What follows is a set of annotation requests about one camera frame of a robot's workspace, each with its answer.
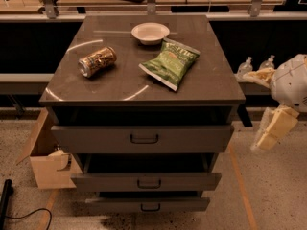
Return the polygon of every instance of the brown tabletop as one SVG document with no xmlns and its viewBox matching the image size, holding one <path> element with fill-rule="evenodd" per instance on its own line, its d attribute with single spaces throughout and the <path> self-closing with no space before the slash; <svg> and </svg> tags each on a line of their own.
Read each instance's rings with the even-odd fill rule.
<svg viewBox="0 0 307 230">
<path fill-rule="evenodd" d="M 169 27 L 169 38 L 201 51 L 177 92 L 141 70 L 141 62 L 155 58 L 161 45 L 144 46 L 132 37 L 140 23 Z M 93 78 L 84 77 L 78 60 L 102 47 L 117 54 L 114 66 Z M 204 15 L 88 15 L 75 35 L 55 75 L 44 91 L 44 106 L 142 106 L 241 104 L 245 96 L 236 81 Z"/>
</svg>

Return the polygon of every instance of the green chip bag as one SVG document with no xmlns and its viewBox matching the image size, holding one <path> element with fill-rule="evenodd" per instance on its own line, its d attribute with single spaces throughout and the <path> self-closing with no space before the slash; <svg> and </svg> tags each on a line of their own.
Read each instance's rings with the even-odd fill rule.
<svg viewBox="0 0 307 230">
<path fill-rule="evenodd" d="M 139 64 L 147 74 L 177 91 L 186 71 L 200 56 L 200 51 L 169 38 L 164 38 L 160 54 Z"/>
</svg>

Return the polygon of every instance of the concrete floor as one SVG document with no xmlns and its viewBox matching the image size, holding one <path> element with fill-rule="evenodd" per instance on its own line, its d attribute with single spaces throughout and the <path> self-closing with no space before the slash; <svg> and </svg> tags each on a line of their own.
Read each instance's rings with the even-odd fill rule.
<svg viewBox="0 0 307 230">
<path fill-rule="evenodd" d="M 14 192 L 7 215 L 20 217 L 38 208 L 52 211 L 50 229 L 79 230 L 282 230 L 307 229 L 307 122 L 299 124 L 270 152 L 255 155 L 253 142 L 259 121 L 244 127 L 234 121 L 235 133 L 214 171 L 222 179 L 205 212 L 106 214 L 84 205 L 91 194 L 74 189 L 40 190 L 30 160 L 16 165 L 37 111 L 21 119 L 0 110 L 0 184 L 12 180 Z M 6 230 L 46 229 L 48 214 L 5 220 Z"/>
</svg>

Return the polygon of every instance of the clear plastic bottle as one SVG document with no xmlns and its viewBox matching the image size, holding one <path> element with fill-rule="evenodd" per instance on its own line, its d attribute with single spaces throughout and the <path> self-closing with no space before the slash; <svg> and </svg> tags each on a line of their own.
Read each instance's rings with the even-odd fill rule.
<svg viewBox="0 0 307 230">
<path fill-rule="evenodd" d="M 243 75 L 245 73 L 252 71 L 251 60 L 252 60 L 252 57 L 248 57 L 247 60 L 239 66 L 239 69 L 238 69 L 238 72 L 237 72 L 237 78 L 238 78 L 239 81 L 244 80 Z"/>
<path fill-rule="evenodd" d="M 272 68 L 274 69 L 275 68 L 275 65 L 273 63 L 274 61 L 274 55 L 271 55 L 268 60 L 265 60 L 261 63 L 261 65 L 259 66 L 259 70 L 261 69 L 265 69 L 265 68 Z"/>
</svg>

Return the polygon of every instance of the cylindrical can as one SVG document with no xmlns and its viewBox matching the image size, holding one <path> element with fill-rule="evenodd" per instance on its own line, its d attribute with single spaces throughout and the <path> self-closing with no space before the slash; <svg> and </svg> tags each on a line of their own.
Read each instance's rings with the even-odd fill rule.
<svg viewBox="0 0 307 230">
<path fill-rule="evenodd" d="M 111 47 L 104 47 L 86 57 L 79 59 L 80 72 L 87 78 L 93 76 L 99 69 L 113 64 L 117 59 Z"/>
</svg>

